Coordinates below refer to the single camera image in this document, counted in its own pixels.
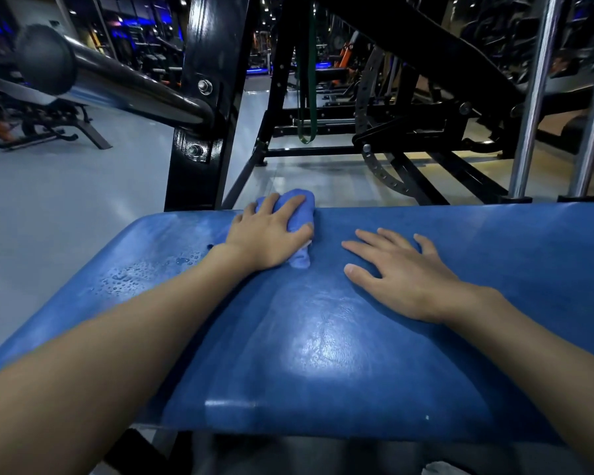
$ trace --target black rubber end cap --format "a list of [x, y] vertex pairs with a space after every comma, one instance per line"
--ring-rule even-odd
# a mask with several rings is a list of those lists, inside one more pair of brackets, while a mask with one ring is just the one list
[[77, 80], [77, 60], [68, 41], [43, 24], [31, 24], [16, 39], [16, 64], [24, 80], [48, 95], [62, 95]]

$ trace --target towel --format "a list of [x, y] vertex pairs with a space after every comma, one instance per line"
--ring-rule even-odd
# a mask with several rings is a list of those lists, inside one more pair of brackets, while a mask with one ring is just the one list
[[[306, 199], [303, 203], [295, 210], [293, 216], [288, 220], [286, 230], [293, 233], [299, 230], [306, 223], [312, 223], [315, 226], [315, 196], [308, 190], [295, 189], [284, 193], [277, 203], [273, 207], [273, 213], [279, 210], [284, 204], [292, 197], [297, 195], [304, 195]], [[265, 197], [261, 197], [257, 200], [257, 207], [255, 207], [255, 213], [260, 209], [261, 203]], [[215, 238], [215, 245], [224, 243], [227, 241], [227, 235], [229, 235], [230, 225], [225, 227]], [[308, 247], [311, 241], [308, 241], [306, 245], [299, 248], [297, 252], [288, 259], [288, 263], [295, 269], [307, 269], [310, 266], [310, 255], [308, 254]]]

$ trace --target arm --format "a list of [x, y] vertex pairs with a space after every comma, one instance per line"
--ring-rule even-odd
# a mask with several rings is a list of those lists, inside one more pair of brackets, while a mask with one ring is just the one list
[[88, 473], [157, 391], [214, 308], [312, 237], [286, 232], [303, 202], [269, 196], [195, 267], [40, 346], [0, 372], [0, 474]]
[[356, 235], [365, 243], [343, 246], [375, 264], [382, 278], [347, 265], [350, 280], [398, 313], [452, 328], [505, 372], [566, 443], [594, 464], [594, 355], [532, 321], [498, 291], [460, 281], [427, 238], [414, 236], [422, 249], [418, 253], [392, 231]]

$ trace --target blue padded surface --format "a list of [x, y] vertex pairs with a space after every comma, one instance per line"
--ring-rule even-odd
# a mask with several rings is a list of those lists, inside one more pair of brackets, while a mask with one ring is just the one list
[[[187, 269], [232, 212], [133, 223], [0, 347], [0, 367]], [[464, 280], [500, 289], [594, 353], [594, 203], [319, 209], [312, 265], [259, 273], [192, 340], [139, 421], [174, 429], [460, 441], [557, 441], [466, 342], [355, 288], [355, 228], [432, 238]]]

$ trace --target hand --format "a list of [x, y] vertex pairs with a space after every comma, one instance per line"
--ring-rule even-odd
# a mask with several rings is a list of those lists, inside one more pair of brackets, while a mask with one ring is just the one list
[[466, 298], [473, 285], [460, 281], [449, 270], [434, 244], [421, 235], [414, 235], [422, 253], [401, 235], [378, 229], [378, 234], [357, 230], [365, 243], [345, 241], [342, 246], [375, 264], [382, 278], [375, 278], [365, 269], [347, 264], [347, 277], [364, 288], [378, 301], [401, 315], [423, 322], [445, 323], [459, 301]]
[[255, 213], [257, 204], [251, 203], [231, 224], [225, 245], [239, 250], [241, 258], [250, 264], [252, 271], [266, 270], [284, 263], [312, 239], [314, 231], [309, 223], [294, 233], [286, 231], [288, 220], [306, 197], [297, 195], [273, 213], [278, 199], [277, 193], [267, 196], [258, 213]]

